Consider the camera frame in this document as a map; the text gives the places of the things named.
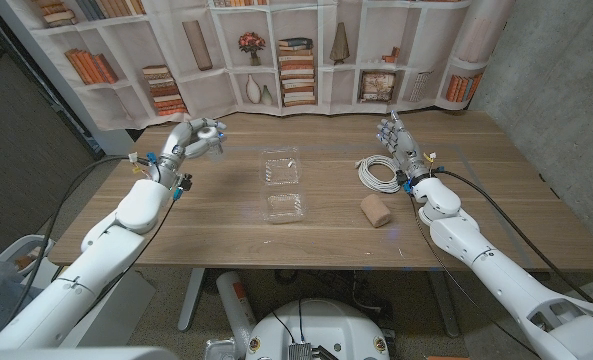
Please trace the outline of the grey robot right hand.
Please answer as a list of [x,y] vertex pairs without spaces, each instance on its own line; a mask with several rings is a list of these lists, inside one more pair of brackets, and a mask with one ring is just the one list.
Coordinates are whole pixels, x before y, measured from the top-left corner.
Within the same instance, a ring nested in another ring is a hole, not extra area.
[[391,111],[391,119],[382,119],[377,126],[377,138],[391,153],[394,162],[409,179],[420,180],[430,175],[420,147],[411,133],[405,128],[396,111]]

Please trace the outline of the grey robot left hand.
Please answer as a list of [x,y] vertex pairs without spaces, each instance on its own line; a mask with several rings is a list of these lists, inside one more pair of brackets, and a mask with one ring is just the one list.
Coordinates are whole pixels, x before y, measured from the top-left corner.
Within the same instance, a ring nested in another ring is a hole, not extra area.
[[169,134],[158,157],[152,165],[153,178],[166,187],[172,187],[185,159],[200,157],[212,149],[222,150],[227,125],[210,118],[199,118],[179,123]]

